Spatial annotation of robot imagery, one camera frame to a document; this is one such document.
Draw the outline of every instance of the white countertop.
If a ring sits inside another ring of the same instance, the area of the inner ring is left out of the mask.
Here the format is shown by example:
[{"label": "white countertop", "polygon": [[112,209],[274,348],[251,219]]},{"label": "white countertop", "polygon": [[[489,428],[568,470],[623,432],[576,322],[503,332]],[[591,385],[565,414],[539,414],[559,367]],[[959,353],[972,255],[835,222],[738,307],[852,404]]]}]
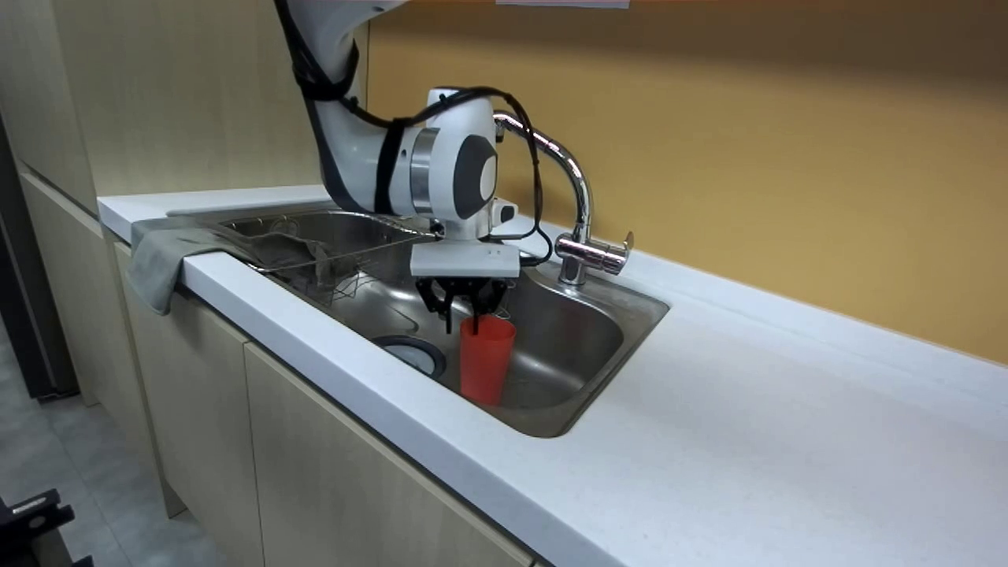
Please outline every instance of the white countertop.
[{"label": "white countertop", "polygon": [[[167,211],[319,186],[102,197]],[[663,322],[565,437],[415,379],[229,255],[186,286],[555,565],[1005,565],[1008,367],[632,252]]]}]

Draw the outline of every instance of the sink basin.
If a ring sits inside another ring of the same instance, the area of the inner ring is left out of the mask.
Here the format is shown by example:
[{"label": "sink basin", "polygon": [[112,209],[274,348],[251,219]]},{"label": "sink basin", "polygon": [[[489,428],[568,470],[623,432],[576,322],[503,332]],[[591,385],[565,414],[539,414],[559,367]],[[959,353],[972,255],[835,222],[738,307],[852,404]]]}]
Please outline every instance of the sink basin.
[{"label": "sink basin", "polygon": [[[427,239],[364,215],[321,211],[215,219],[251,265],[432,381],[457,390],[453,325],[432,316],[408,278],[408,244]],[[503,404],[489,414],[535,437],[565,435],[667,313],[663,303],[590,278],[576,297],[555,290],[558,265],[539,265],[508,290],[516,325]]]}]

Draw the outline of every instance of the gray towel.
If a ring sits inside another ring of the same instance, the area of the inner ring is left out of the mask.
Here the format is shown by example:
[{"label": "gray towel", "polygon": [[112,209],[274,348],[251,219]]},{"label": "gray towel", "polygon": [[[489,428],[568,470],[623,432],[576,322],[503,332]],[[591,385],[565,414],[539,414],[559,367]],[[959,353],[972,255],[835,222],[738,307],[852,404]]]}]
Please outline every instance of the gray towel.
[{"label": "gray towel", "polygon": [[135,226],[135,250],[129,261],[129,286],[151,303],[161,316],[171,307],[171,293],[178,281],[182,259],[199,252],[232,252],[247,259],[211,226],[153,219]]}]

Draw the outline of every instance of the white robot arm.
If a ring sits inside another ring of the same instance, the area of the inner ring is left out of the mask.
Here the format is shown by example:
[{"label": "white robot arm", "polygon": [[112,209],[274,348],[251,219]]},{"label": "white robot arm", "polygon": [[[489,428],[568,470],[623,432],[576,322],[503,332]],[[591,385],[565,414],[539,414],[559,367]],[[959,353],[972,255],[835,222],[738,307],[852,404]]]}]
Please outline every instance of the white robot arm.
[{"label": "white robot arm", "polygon": [[432,89],[408,120],[358,108],[357,30],[406,0],[274,0],[319,142],[324,188],[339,209],[432,216],[439,242],[412,244],[408,270],[427,307],[451,300],[491,313],[520,252],[484,242],[499,184],[494,108],[478,91]]}]

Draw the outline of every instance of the chrome faucet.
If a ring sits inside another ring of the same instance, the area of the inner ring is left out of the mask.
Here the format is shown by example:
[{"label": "chrome faucet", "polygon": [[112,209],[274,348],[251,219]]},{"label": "chrome faucet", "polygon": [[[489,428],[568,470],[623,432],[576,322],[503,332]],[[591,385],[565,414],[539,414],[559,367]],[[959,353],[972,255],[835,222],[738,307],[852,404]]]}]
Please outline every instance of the chrome faucet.
[{"label": "chrome faucet", "polygon": [[[494,112],[494,123],[513,135],[526,135],[526,123],[509,112]],[[574,188],[574,226],[569,232],[559,232],[555,242],[555,252],[565,259],[558,286],[565,293],[576,293],[585,281],[585,267],[619,273],[632,244],[632,232],[628,232],[628,244],[609,244],[591,239],[591,188],[585,174],[580,171],[569,149],[565,149],[558,139],[532,129],[535,145],[568,174],[568,184]]]}]

